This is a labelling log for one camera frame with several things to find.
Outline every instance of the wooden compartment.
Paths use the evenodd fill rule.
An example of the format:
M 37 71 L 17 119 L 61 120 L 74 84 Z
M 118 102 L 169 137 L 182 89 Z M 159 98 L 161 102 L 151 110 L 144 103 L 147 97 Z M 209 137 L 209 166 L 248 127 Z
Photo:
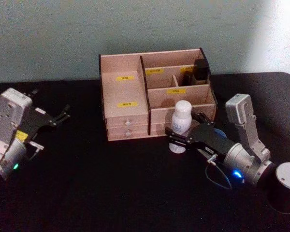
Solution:
M 184 73 L 201 68 L 202 62 L 208 65 L 201 49 L 100 56 L 109 141 L 165 135 L 179 100 L 213 120 L 216 102 L 208 67 L 205 84 L 183 86 Z

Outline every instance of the robotic arm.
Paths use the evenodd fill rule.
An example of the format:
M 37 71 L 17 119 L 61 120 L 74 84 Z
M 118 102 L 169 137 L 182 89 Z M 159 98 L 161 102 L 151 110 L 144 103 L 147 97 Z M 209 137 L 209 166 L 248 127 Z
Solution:
M 26 156 L 26 146 L 36 148 L 32 159 L 44 147 L 33 141 L 39 128 L 56 127 L 68 119 L 69 106 L 53 118 L 46 111 L 32 106 L 32 94 L 10 88 L 0 95 L 0 176 L 6 180 Z
M 270 151 L 258 138 L 250 96 L 236 94 L 226 103 L 226 110 L 229 121 L 239 131 L 241 143 L 215 133 L 214 123 L 202 112 L 192 112 L 192 119 L 200 125 L 193 128 L 187 137 L 167 127 L 165 132 L 170 143 L 205 151 L 209 164 L 216 165 L 215 160 L 219 160 L 228 169 L 238 171 L 246 182 L 268 192 L 273 208 L 290 213 L 290 162 L 277 167 L 270 161 Z

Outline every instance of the yellow label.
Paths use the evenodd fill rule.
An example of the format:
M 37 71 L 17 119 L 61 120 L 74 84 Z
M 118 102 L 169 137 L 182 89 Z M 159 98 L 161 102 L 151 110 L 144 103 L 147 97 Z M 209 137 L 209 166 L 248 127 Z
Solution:
M 28 135 L 20 130 L 16 132 L 16 139 L 19 139 L 21 142 L 24 142 L 27 139 Z
M 180 73 L 184 73 L 186 71 L 192 72 L 193 71 L 193 67 L 194 67 L 194 65 L 192 65 L 192 66 L 186 66 L 186 67 L 181 67 L 179 70 L 180 70 Z
M 169 94 L 172 94 L 172 93 L 185 93 L 186 89 L 185 88 L 173 88 L 173 89 L 168 89 L 166 92 L 169 93 Z
M 134 76 L 119 76 L 116 78 L 117 81 L 132 81 Z
M 164 73 L 164 69 L 147 69 L 145 70 L 146 75 Z
M 137 101 L 131 101 L 131 102 L 122 102 L 122 103 L 118 103 L 117 107 L 118 108 L 123 108 L 123 107 L 135 107 L 137 106 Z

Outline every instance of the green led light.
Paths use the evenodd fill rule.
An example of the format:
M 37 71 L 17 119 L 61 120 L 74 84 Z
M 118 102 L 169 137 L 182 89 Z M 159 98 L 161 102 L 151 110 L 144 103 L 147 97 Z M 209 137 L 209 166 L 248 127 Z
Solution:
M 17 164 L 15 164 L 15 166 L 14 166 L 13 170 L 16 170 L 17 168 L 18 168 L 18 163 L 17 163 Z

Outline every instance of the light blue wall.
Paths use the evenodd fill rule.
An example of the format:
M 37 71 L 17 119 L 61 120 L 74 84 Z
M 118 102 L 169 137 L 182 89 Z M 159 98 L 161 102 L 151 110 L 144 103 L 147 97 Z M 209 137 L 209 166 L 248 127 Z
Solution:
M 202 47 L 213 73 L 290 73 L 290 0 L 1 0 L 0 82 L 98 78 L 98 54 Z

